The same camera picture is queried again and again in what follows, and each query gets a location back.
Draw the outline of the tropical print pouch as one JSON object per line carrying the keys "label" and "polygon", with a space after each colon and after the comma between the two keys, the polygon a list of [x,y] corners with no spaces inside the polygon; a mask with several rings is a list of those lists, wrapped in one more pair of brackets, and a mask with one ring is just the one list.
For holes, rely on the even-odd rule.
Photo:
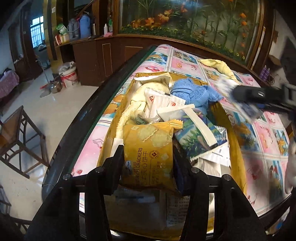
{"label": "tropical print pouch", "polygon": [[183,121],[183,128],[176,132],[175,138],[190,161],[229,144],[226,128],[212,124],[199,109],[180,109],[178,118]]}

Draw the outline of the yellow cracker packet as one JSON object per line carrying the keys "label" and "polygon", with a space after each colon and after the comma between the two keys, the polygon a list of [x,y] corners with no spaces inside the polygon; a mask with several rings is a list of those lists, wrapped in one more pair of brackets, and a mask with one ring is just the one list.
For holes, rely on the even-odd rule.
{"label": "yellow cracker packet", "polygon": [[173,178],[173,135],[181,120],[146,125],[125,125],[121,185],[137,190],[175,191]]}

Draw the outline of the white patterned tissue pack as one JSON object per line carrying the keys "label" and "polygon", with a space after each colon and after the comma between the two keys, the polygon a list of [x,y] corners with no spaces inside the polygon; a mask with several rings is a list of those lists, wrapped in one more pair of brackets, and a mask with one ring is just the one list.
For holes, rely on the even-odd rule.
{"label": "white patterned tissue pack", "polygon": [[249,123],[252,123],[262,116],[263,111],[247,101],[246,91],[248,88],[246,86],[240,85],[239,82],[225,76],[217,80],[214,86]]}

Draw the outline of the white blue printed sachet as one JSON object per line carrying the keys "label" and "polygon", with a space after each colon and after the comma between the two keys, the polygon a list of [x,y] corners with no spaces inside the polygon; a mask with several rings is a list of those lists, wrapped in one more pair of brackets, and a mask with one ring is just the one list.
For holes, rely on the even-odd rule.
{"label": "white blue printed sachet", "polygon": [[221,177],[231,173],[229,145],[224,144],[218,149],[198,157],[191,162],[193,167],[201,169],[208,175]]}

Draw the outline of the white text printed bag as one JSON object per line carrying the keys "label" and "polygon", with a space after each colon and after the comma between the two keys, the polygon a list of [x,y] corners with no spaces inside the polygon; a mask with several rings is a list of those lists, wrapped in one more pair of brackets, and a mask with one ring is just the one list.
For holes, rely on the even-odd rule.
{"label": "white text printed bag", "polygon": [[166,194],[166,226],[183,225],[187,216],[190,196],[177,197]]}

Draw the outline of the colourful patterned tablecloth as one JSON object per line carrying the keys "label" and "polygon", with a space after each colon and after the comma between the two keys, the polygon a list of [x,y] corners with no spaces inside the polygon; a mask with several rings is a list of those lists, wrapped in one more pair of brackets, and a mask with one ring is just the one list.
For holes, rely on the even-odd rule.
{"label": "colourful patterned tablecloth", "polygon": [[[222,76],[217,69],[199,62],[202,59],[170,45],[159,45],[140,64],[135,73],[160,74],[169,72],[195,83],[213,87]],[[250,74],[235,72],[243,86],[258,87]],[[249,123],[224,97],[219,101],[237,138],[246,172],[246,196],[257,214],[271,210],[286,199],[285,171],[288,161],[289,138],[277,113],[265,112]]]}

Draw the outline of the yellow cloth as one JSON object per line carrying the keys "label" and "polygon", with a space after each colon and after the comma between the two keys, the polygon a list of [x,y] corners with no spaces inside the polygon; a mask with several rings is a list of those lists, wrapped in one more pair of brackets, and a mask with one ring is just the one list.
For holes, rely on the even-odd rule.
{"label": "yellow cloth", "polygon": [[221,74],[224,74],[228,76],[230,79],[237,81],[236,76],[224,61],[217,59],[200,59],[199,62],[205,66],[215,68]]}

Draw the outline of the blue towel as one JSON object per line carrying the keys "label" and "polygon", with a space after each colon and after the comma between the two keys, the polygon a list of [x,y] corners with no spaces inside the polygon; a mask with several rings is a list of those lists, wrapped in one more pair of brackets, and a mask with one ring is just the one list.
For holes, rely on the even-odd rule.
{"label": "blue towel", "polygon": [[194,104],[203,114],[209,104],[220,101],[223,96],[209,85],[197,85],[191,78],[180,79],[171,87],[170,94],[184,99],[185,104]]}

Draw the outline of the flower mural panel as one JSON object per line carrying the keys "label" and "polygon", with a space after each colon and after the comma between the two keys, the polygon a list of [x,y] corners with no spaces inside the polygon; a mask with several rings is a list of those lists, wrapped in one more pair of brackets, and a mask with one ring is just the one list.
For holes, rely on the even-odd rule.
{"label": "flower mural panel", "polygon": [[119,1],[119,32],[167,37],[246,64],[263,1]]}

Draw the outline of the wooden chair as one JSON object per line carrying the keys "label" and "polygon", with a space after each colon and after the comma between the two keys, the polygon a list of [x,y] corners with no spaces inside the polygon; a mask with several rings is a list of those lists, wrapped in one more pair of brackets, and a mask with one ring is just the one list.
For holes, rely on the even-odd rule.
{"label": "wooden chair", "polygon": [[[27,143],[35,137],[39,137],[40,155],[27,146]],[[26,152],[35,159],[36,164],[23,170],[22,152]],[[28,173],[39,165],[50,168],[46,136],[34,124],[23,106],[20,106],[5,121],[1,122],[1,162],[27,179],[30,177]]]}

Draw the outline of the steel kettle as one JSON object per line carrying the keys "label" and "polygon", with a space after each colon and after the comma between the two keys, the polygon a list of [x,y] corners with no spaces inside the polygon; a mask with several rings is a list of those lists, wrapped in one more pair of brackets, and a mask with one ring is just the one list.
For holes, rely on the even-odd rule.
{"label": "steel kettle", "polygon": [[63,85],[60,81],[58,80],[51,80],[49,84],[49,90],[51,93],[59,93],[63,88]]}

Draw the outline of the white plastic bucket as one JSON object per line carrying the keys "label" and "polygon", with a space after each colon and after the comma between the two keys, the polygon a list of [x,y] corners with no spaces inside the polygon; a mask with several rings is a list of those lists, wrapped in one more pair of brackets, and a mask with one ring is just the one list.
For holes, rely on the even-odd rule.
{"label": "white plastic bucket", "polygon": [[58,68],[58,73],[65,88],[72,87],[73,85],[78,83],[78,74],[76,63],[74,61],[62,64]]}

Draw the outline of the pink covered table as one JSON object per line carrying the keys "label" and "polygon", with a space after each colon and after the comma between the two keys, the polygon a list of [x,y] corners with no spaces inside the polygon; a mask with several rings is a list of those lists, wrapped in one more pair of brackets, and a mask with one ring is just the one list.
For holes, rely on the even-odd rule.
{"label": "pink covered table", "polygon": [[19,76],[13,70],[5,72],[0,81],[0,98],[8,96],[19,85],[19,81]]}

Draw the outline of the blue thermos jug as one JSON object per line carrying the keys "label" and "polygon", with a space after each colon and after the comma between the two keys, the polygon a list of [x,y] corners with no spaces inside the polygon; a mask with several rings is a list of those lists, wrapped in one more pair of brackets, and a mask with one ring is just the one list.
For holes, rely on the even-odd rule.
{"label": "blue thermos jug", "polygon": [[91,20],[88,15],[83,15],[80,18],[80,36],[81,38],[89,38],[91,36]]}

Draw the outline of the grey water jug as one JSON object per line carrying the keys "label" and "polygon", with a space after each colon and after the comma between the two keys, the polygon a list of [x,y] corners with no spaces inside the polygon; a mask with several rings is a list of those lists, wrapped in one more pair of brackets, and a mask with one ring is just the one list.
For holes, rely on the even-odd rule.
{"label": "grey water jug", "polygon": [[80,39],[80,31],[79,31],[79,21],[75,18],[72,18],[69,21],[69,24],[67,26],[67,31],[69,33],[69,39],[70,41],[75,41]]}

